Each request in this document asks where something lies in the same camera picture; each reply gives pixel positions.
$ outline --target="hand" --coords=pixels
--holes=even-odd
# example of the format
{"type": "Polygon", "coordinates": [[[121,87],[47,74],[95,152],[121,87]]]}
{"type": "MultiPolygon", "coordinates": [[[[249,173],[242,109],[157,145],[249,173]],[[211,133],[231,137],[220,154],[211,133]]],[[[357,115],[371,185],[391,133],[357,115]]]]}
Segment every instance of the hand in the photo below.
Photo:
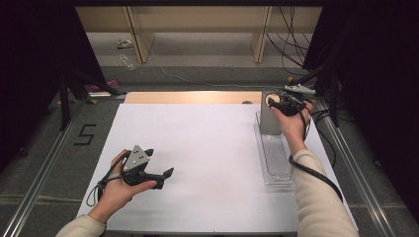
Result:
{"type": "MultiPolygon", "coordinates": [[[[306,124],[308,124],[310,117],[308,110],[311,111],[313,105],[309,102],[304,102],[307,109],[303,109],[301,112],[304,116],[306,124]]],[[[295,116],[287,117],[280,110],[274,107],[271,107],[271,112],[277,117],[278,121],[280,122],[280,130],[286,137],[287,142],[289,143],[292,155],[296,154],[298,150],[305,149],[306,147],[303,141],[304,128],[301,116],[299,114],[296,114],[295,116]]]]}
{"type": "MultiPolygon", "coordinates": [[[[123,156],[127,150],[123,150],[112,160],[112,165],[123,156]]],[[[112,171],[112,174],[121,171],[121,160],[112,171]]],[[[136,186],[127,185],[123,179],[108,181],[104,193],[98,204],[89,212],[89,216],[99,222],[106,223],[117,210],[123,208],[135,195],[149,190],[157,185],[155,181],[147,181],[136,186]]]]}

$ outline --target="person's left hand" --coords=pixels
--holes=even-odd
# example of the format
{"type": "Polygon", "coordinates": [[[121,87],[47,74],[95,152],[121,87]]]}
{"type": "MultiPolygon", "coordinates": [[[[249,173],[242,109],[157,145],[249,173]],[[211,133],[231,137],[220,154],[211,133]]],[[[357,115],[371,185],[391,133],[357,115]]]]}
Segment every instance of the person's left hand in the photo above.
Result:
{"type": "MultiPolygon", "coordinates": [[[[127,153],[127,150],[123,150],[116,156],[112,160],[112,165],[125,153],[127,153]]],[[[112,174],[120,172],[122,166],[123,161],[121,160],[112,171],[112,174]]],[[[117,212],[117,210],[123,208],[132,197],[153,188],[155,185],[157,185],[157,182],[155,181],[147,181],[136,186],[126,184],[123,179],[108,181],[101,199],[88,215],[99,222],[106,223],[108,219],[117,212]]]]}

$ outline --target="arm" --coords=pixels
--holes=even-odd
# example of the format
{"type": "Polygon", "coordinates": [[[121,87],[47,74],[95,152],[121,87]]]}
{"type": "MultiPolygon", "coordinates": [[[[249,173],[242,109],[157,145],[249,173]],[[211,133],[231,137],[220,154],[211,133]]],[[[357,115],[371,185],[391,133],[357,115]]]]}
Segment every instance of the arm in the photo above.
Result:
{"type": "MultiPolygon", "coordinates": [[[[126,153],[123,150],[112,160],[114,164],[121,156],[126,153]]],[[[112,174],[121,170],[123,161],[115,167],[112,174]]],[[[99,236],[105,231],[106,222],[119,209],[123,208],[133,196],[153,188],[157,183],[148,181],[137,186],[127,185],[122,179],[109,181],[104,193],[87,215],[81,215],[66,224],[56,236],[99,236]]]]}
{"type": "MultiPolygon", "coordinates": [[[[275,108],[271,111],[280,122],[293,159],[326,176],[318,158],[304,144],[300,115],[286,117],[275,108]]],[[[303,110],[302,113],[309,123],[309,111],[303,110]]],[[[292,169],[292,178],[298,207],[298,236],[358,236],[348,212],[331,187],[296,168],[292,169]]]]}

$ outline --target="wrist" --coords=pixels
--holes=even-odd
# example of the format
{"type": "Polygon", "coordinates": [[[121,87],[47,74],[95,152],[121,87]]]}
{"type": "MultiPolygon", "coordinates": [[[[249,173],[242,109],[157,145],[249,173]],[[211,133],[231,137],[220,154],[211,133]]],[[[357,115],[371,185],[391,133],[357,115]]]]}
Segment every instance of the wrist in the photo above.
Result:
{"type": "Polygon", "coordinates": [[[287,142],[289,144],[292,156],[294,156],[298,151],[304,150],[307,148],[301,137],[287,136],[287,142]]]}
{"type": "Polygon", "coordinates": [[[108,206],[103,206],[99,202],[97,205],[95,205],[93,207],[92,210],[90,210],[90,212],[88,213],[88,215],[92,219],[95,219],[95,220],[97,220],[97,221],[99,221],[101,223],[106,224],[106,222],[108,221],[108,219],[111,218],[111,216],[115,212],[117,212],[117,211],[109,208],[108,206]]]}

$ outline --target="white surface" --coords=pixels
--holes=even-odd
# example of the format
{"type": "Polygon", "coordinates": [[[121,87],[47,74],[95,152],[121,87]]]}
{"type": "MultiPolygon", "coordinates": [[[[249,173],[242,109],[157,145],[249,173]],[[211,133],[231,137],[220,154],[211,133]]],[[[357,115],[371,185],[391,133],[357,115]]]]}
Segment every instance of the white surface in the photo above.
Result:
{"type": "MultiPolygon", "coordinates": [[[[256,144],[260,105],[123,104],[115,117],[78,214],[91,207],[87,195],[122,149],[154,149],[146,168],[162,174],[174,167],[163,190],[140,194],[108,222],[108,230],[159,233],[296,232],[293,192],[264,184],[256,144]]],[[[313,126],[308,148],[337,184],[313,126]]]]}

